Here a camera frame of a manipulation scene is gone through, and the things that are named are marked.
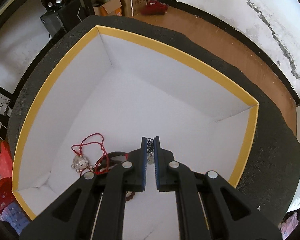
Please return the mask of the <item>black gold wrist watch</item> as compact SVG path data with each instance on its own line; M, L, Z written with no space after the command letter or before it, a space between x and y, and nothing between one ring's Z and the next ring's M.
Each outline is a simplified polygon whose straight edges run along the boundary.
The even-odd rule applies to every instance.
M102 156L94 167L94 173L96 175L108 173L116 165L125 162L128 159L128 155L126 152L116 151Z

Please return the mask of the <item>yellow cardboard box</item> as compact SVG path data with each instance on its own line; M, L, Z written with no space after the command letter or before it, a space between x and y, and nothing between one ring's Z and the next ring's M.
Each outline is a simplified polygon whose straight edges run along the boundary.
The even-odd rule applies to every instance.
M147 139L146 185L126 193L122 239L180 239L174 192L157 190L154 138L203 182L208 230L247 239L235 188L259 102L215 68L154 39L97 25L57 63L26 115L12 192L31 218L21 239L91 239L107 173L97 161Z

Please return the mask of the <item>black desk shelf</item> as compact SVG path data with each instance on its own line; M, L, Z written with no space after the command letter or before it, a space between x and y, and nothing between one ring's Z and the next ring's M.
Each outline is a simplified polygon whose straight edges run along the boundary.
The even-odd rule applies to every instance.
M0 141L6 139L15 102L37 64L72 28L92 15L91 0L64 0L47 11L41 0L0 5Z

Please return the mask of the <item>red cloth item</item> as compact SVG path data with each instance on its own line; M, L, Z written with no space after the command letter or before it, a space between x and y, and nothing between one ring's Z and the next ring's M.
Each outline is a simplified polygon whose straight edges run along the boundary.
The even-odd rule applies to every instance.
M147 5L141 9L142 15L164 15L168 10L168 6L159 1L149 1Z

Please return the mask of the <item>brown cardboard box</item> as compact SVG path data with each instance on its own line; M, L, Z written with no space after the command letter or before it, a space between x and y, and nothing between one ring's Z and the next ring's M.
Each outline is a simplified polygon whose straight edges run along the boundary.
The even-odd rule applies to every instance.
M133 17L141 12L150 0L120 0L122 5L122 15Z

